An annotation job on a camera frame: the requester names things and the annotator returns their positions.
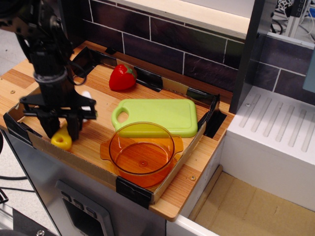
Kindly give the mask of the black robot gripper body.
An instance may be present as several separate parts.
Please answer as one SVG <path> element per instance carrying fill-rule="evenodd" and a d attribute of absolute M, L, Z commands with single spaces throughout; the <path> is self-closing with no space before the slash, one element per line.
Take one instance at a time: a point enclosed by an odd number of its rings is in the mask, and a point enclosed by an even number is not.
<path fill-rule="evenodd" d="M 46 120 L 50 118 L 96 119 L 96 101 L 80 95 L 67 78 L 36 78 L 39 93 L 20 99 L 24 114 Z"/>

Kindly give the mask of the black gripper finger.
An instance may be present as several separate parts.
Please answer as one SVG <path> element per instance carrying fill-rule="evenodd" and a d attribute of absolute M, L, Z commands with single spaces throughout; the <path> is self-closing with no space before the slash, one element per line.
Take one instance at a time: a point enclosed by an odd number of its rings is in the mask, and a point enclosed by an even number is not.
<path fill-rule="evenodd" d="M 66 118 L 67 130 L 72 139 L 76 141 L 79 139 L 79 133 L 82 130 L 83 118 L 81 116 L 69 116 Z"/>
<path fill-rule="evenodd" d="M 60 128 L 60 121 L 58 117 L 38 117 L 38 119 L 49 138 L 52 138 Z"/>

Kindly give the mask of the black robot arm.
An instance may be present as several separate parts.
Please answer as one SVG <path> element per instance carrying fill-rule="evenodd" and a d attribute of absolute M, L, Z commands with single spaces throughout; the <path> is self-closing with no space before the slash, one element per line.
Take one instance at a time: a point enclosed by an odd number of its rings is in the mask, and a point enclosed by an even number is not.
<path fill-rule="evenodd" d="M 53 8 L 44 0 L 2 0 L 0 28 L 16 34 L 39 84 L 39 94 L 20 99 L 24 114 L 37 117 L 50 138 L 64 118 L 70 137 L 78 140 L 83 120 L 96 119 L 96 101 L 75 90 L 72 45 Z"/>

